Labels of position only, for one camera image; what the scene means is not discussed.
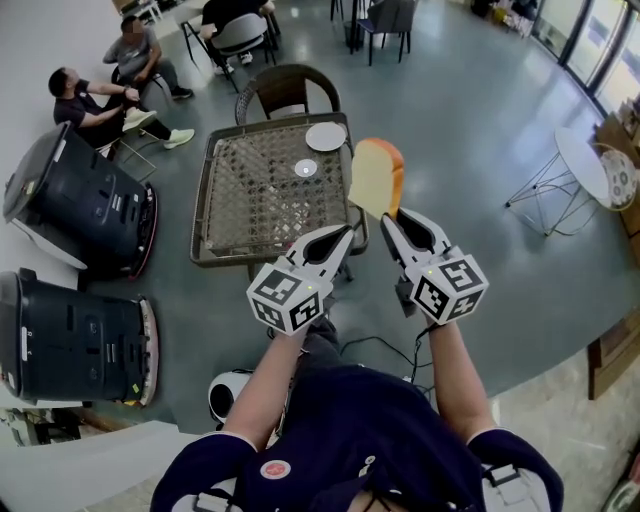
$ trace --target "round patch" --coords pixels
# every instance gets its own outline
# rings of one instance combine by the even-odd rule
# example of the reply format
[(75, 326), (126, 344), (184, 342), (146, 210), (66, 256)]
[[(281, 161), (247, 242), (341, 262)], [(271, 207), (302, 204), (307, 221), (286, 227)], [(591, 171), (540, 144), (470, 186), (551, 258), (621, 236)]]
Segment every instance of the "round patch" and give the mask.
[(279, 480), (291, 473), (291, 465), (283, 460), (266, 462), (260, 468), (260, 474), (267, 480)]

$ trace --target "dark blue t-shirt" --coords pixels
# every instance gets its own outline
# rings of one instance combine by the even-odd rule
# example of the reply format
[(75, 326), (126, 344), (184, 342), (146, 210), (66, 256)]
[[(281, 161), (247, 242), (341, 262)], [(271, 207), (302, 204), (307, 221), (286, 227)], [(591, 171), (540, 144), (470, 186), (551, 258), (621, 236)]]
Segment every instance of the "dark blue t-shirt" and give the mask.
[(348, 366), (298, 382), (283, 435), (263, 452), (222, 432), (187, 446), (151, 510), (193, 510), (199, 493), (235, 479), (225, 486), (242, 512), (346, 512), (362, 490), (410, 511), (484, 511), (486, 467), (510, 464), (535, 474), (550, 510), (561, 510), (560, 478), (525, 441), (496, 429), (465, 445), (413, 385)]

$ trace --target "person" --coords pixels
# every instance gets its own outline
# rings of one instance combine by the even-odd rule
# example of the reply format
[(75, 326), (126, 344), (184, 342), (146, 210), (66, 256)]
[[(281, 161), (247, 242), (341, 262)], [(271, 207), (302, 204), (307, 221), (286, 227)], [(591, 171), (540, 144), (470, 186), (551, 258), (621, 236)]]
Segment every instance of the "person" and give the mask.
[(191, 98), (193, 91), (178, 84), (176, 68), (162, 58), (162, 49), (151, 28), (145, 28), (136, 16), (127, 16), (120, 24), (120, 36), (107, 50), (102, 62), (118, 64), (118, 83), (142, 91), (159, 74), (171, 90), (174, 100)]
[(277, 334), (222, 430), (168, 468), (151, 511), (559, 512), (562, 481), (496, 426), (458, 326), (432, 329), (439, 415), (410, 382), (342, 361), (326, 318)]
[[(120, 138), (123, 132), (144, 128), (165, 141), (166, 149), (189, 142), (194, 130), (169, 130), (156, 120), (156, 112), (144, 112), (140, 95), (129, 86), (82, 80), (71, 68), (60, 68), (49, 78), (49, 92), (56, 98), (53, 119), (56, 124), (70, 121), (92, 147), (101, 148)], [(100, 107), (91, 94), (110, 96)]]
[[(273, 2), (269, 0), (209, 0), (202, 9), (202, 28), (200, 29), (200, 37), (205, 42), (209, 55), (215, 62), (213, 72), (216, 75), (223, 75), (223, 67), (226, 66), (228, 73), (233, 73), (234, 69), (222, 58), (218, 51), (213, 47), (211, 39), (216, 33), (221, 33), (222, 29), (232, 20), (244, 16), (245, 14), (255, 13), (260, 16), (266, 16), (275, 11)], [(253, 62), (251, 52), (244, 52), (238, 55), (240, 63), (247, 66)]]

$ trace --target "wicker chair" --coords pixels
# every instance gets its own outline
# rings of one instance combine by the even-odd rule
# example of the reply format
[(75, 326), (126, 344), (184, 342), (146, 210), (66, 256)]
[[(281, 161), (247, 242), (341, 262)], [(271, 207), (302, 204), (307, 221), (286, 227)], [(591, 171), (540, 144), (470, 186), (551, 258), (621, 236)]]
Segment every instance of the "wicker chair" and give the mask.
[(333, 112), (340, 112), (340, 95), (331, 80), (304, 64), (284, 64), (266, 69), (253, 77), (236, 101), (236, 124), (247, 123), (247, 109), (257, 94), (267, 119), (271, 113), (293, 105), (304, 105), (309, 113), (306, 80), (320, 86), (331, 101)]

